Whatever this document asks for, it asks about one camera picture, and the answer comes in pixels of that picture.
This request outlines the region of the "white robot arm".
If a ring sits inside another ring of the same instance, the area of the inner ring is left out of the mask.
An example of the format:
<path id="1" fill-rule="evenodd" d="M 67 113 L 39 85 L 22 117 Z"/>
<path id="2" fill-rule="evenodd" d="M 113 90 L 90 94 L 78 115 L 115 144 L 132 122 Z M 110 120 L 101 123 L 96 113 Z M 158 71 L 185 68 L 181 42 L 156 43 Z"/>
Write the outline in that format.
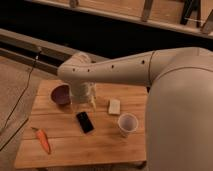
<path id="1" fill-rule="evenodd" d="M 147 87 L 148 171 L 213 171 L 213 51 L 163 49 L 97 63 L 78 52 L 57 75 L 77 97 L 87 82 Z"/>

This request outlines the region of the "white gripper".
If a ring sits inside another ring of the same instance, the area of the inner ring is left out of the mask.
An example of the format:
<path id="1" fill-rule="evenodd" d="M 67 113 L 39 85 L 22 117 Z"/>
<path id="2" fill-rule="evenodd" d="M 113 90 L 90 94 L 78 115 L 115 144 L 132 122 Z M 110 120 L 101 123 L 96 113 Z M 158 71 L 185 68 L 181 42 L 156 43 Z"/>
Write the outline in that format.
<path id="1" fill-rule="evenodd" d="M 71 100 L 76 103 L 90 103 L 96 111 L 95 84 L 84 82 L 70 85 Z"/>

